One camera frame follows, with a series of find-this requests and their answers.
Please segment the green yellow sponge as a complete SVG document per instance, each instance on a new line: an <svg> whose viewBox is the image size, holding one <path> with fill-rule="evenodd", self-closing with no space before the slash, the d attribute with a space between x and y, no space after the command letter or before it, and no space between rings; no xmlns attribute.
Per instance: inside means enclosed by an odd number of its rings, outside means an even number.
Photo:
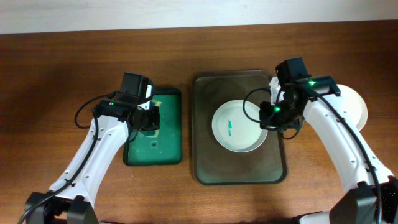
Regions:
<svg viewBox="0 0 398 224"><path fill-rule="evenodd" d="M145 136L156 138L160 130L160 106L161 102L150 100L149 109L146 110L146 124L141 129Z"/></svg>

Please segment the white plate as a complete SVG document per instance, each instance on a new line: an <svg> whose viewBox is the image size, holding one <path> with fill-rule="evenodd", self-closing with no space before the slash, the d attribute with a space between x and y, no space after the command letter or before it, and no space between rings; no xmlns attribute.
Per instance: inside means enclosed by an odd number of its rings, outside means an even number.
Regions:
<svg viewBox="0 0 398 224"><path fill-rule="evenodd" d="M357 92L346 85L337 84L337 86L340 89L341 97L343 98L343 112L350 115L353 124L356 126L356 123L358 122L356 119L356 107L358 105Z"/></svg>
<svg viewBox="0 0 398 224"><path fill-rule="evenodd" d="M368 107L363 98L361 97L361 95L359 95L358 93L356 95L358 102L358 105L356 107L356 113L357 113L356 119L358 120L358 122L356 123L356 127L360 131L365 127L366 122L368 120Z"/></svg>

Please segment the grey plate with stain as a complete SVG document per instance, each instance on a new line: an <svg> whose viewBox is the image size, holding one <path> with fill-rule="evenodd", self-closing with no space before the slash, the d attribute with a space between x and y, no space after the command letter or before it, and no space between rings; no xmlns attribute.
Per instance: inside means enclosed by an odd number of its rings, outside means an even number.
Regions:
<svg viewBox="0 0 398 224"><path fill-rule="evenodd" d="M259 107L250 101L231 100L222 104L211 120L211 130L225 149L245 153L253 151L266 140L268 131L261 129Z"/></svg>

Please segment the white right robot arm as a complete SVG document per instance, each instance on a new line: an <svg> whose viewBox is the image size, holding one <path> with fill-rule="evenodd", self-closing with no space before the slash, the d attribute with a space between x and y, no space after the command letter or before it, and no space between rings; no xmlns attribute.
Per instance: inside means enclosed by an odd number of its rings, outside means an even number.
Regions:
<svg viewBox="0 0 398 224"><path fill-rule="evenodd" d="M307 122L326 148L343 186L344 196L328 212L295 217L296 223L397 223L397 179L377 158L344 107L331 76L313 77L302 58L275 68L277 83L266 90L259 126L283 133Z"/></svg>

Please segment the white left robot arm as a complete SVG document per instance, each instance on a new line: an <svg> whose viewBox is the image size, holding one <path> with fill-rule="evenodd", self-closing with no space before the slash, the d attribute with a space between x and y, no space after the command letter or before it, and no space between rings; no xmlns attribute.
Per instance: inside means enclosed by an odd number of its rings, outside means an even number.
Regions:
<svg viewBox="0 0 398 224"><path fill-rule="evenodd" d="M98 223L95 199L113 157L140 131L160 128L154 94L152 80L124 73L120 90L95 97L79 150L46 193L32 192L19 223Z"/></svg>

